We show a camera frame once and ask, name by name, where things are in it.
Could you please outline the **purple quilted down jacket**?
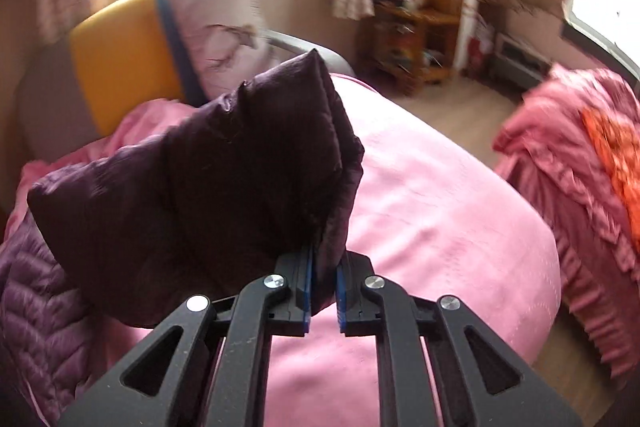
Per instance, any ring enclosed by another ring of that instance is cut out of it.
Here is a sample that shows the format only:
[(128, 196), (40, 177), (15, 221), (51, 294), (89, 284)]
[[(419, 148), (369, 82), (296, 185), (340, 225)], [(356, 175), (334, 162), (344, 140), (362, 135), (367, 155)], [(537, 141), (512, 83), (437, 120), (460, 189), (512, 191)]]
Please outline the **purple quilted down jacket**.
[(186, 298), (235, 295), (305, 251), (311, 309), (329, 306), (362, 158), (310, 51), (164, 133), (38, 180), (1, 247), (1, 351), (37, 416), (55, 424), (96, 380), (104, 317), (150, 329)]

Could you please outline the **pink bed cover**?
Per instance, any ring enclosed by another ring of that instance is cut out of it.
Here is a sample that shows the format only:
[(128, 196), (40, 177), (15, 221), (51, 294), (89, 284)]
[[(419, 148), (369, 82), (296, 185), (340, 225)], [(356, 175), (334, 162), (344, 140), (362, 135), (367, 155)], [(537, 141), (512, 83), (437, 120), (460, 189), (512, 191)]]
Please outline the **pink bed cover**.
[[(333, 83), (364, 147), (348, 247), (412, 295), (458, 296), (535, 360), (560, 305), (548, 225), (445, 135), (361, 81)], [(26, 221), (27, 192), (51, 171), (41, 160), (24, 167), (1, 247), (1, 379), (46, 425), (144, 336), (90, 311)], [(373, 340), (344, 337), (334, 308), (307, 336), (274, 340), (265, 422), (376, 425)]]

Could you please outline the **pink ruffled blanket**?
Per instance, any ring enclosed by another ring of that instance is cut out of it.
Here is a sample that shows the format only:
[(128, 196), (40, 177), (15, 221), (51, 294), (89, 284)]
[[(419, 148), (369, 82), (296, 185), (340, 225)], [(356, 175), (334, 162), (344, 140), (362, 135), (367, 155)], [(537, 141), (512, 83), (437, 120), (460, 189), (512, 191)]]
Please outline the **pink ruffled blanket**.
[(625, 384), (639, 363), (639, 248), (582, 119), (586, 109), (639, 124), (639, 102), (615, 72), (554, 65), (524, 94), (492, 148), (501, 156), (498, 175), (552, 230), (564, 305), (612, 380)]

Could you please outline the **white floor heater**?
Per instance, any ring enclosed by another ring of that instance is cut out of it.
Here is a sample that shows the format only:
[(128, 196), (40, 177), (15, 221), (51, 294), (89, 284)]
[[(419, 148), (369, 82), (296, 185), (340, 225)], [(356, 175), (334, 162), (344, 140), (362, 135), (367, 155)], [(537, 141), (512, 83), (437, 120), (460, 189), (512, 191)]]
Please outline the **white floor heater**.
[(530, 90), (546, 80), (552, 62), (525, 41), (499, 32), (494, 53), (489, 61), (488, 74), (523, 90)]

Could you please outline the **wooden bedside shelf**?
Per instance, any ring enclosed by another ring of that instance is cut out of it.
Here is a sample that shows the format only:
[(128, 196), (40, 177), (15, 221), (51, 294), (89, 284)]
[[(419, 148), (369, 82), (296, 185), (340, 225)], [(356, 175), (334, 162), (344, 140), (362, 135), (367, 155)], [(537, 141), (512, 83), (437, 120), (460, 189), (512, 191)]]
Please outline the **wooden bedside shelf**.
[(358, 67), (414, 95), (466, 67), (480, 0), (372, 0), (357, 34)]

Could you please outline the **grey yellow blue headboard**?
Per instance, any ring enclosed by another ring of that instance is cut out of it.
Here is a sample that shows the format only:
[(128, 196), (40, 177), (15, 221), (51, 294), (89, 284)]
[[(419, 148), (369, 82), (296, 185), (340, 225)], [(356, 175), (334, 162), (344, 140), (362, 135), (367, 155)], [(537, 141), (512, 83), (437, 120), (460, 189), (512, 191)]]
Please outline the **grey yellow blue headboard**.
[[(268, 27), (266, 35), (278, 64), (315, 47)], [(168, 2), (118, 0), (37, 55), (16, 103), (32, 155), (52, 162), (113, 133), (131, 109), (156, 98), (209, 102)]]

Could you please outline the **pink floral pillow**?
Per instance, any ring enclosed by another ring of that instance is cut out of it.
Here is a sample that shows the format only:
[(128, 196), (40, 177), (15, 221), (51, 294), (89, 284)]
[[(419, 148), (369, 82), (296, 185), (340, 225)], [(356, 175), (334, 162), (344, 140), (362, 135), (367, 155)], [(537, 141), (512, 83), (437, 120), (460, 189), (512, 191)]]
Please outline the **pink floral pillow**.
[(258, 0), (166, 0), (208, 101), (278, 64)]

